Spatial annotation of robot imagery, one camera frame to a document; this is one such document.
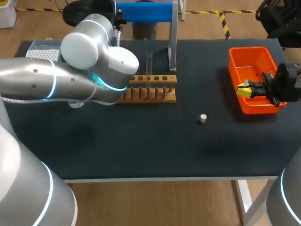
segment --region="glass test tube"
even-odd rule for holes
[[[152,73],[152,51],[146,52],[146,79],[151,80]]]

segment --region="wooden test tube rack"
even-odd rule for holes
[[[139,88],[129,87],[119,98],[119,104],[165,104],[175,103],[175,88],[177,76],[173,75],[134,75],[129,83],[141,85]],[[163,88],[155,87],[158,84],[167,84]]]

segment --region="wooden peg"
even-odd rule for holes
[[[166,94],[166,87],[163,87],[163,95],[162,95],[162,100],[165,99],[165,94]]]
[[[142,87],[139,87],[139,100],[141,100],[142,97]]]
[[[149,100],[150,99],[150,87],[146,88],[146,99]]]
[[[134,99],[134,87],[131,87],[131,99]]]
[[[173,84],[170,83],[170,84],[169,84],[169,90],[168,90],[168,92],[172,92],[172,91],[173,91]]]
[[[158,88],[156,87],[155,88],[155,100],[157,100],[157,98],[158,98]]]

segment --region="black chair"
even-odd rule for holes
[[[301,0],[265,0],[255,17],[268,38],[277,38],[282,47],[301,48]]]

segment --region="orange plastic basket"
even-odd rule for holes
[[[229,72],[234,89],[246,79],[263,82],[261,76],[263,72],[275,76],[277,67],[265,47],[231,48],[229,54]],[[276,113],[286,105],[286,102],[281,102],[279,107],[275,107],[266,97],[247,98],[238,95],[238,100],[246,114]]]

